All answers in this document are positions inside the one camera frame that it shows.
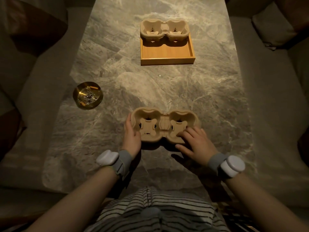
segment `marble table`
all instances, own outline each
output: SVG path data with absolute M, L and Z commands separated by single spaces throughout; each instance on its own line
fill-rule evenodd
M 147 18 L 189 23 L 194 65 L 141 66 L 140 22 Z M 104 98 L 79 109 L 76 85 L 94 81 Z M 247 102 L 224 0 L 96 0 L 54 125 L 44 164 L 46 187 L 70 192 L 97 171 L 96 157 L 119 150 L 127 114 L 137 107 L 190 109 L 223 153 L 241 156 L 256 170 Z M 128 190 L 156 186 L 207 194 L 200 179 L 164 147 L 142 150 Z

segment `gold glass ashtray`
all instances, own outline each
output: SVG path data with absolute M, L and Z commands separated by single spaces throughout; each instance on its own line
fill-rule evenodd
M 101 103 L 103 93 L 97 83 L 87 81 L 79 84 L 74 89 L 73 99 L 79 108 L 90 110 L 97 107 Z

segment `person's right arm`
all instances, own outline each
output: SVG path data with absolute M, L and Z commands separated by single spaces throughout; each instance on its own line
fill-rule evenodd
M 210 158 L 218 153 L 203 129 L 187 128 L 178 133 L 178 136 L 185 139 L 191 145 L 192 150 L 180 144 L 175 147 L 201 165 L 207 166 Z M 265 232 L 309 231 L 309 228 L 291 210 L 244 173 L 226 180 L 225 183 Z

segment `white wrist device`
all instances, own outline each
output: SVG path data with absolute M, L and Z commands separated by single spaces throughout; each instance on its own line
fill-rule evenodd
M 100 166 L 111 166 L 117 175 L 122 176 L 122 180 L 129 174 L 129 167 L 132 162 L 132 156 L 126 150 L 112 152 L 111 150 L 104 151 L 98 156 L 96 162 Z
M 218 168 L 220 167 L 226 175 L 233 178 L 238 173 L 245 170 L 245 162 L 237 156 L 227 156 L 222 153 L 217 153 L 211 157 L 208 162 L 208 167 L 218 174 Z

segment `gray wrist strap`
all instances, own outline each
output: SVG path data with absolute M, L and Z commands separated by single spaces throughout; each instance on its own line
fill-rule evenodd
M 116 174 L 122 176 L 122 180 L 124 180 L 126 176 L 129 174 L 129 167 L 131 162 L 132 162 L 132 156 L 130 155 L 130 153 L 126 150 L 121 150 L 119 152 L 119 158 L 112 165 Z
M 222 153 L 217 153 L 214 156 L 211 156 L 211 159 L 208 161 L 208 167 L 215 173 L 218 173 L 218 167 L 227 159 L 227 157 L 227 155 Z

